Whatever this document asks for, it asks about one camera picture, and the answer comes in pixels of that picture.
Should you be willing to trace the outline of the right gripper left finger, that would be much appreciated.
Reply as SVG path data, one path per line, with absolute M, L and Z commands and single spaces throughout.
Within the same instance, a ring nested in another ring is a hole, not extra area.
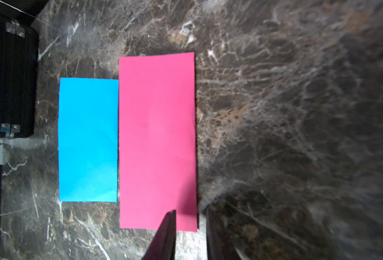
M 176 248 L 176 210 L 168 212 L 142 260 L 174 260 Z

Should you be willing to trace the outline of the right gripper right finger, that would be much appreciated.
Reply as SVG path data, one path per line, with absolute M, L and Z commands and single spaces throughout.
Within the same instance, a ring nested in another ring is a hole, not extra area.
M 207 209 L 206 220 L 208 260 L 240 260 L 223 221 L 213 209 Z

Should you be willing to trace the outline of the blue square paper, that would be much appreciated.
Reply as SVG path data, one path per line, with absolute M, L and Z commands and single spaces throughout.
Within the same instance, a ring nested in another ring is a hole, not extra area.
M 62 78 L 58 168 L 61 202 L 117 201 L 118 81 Z

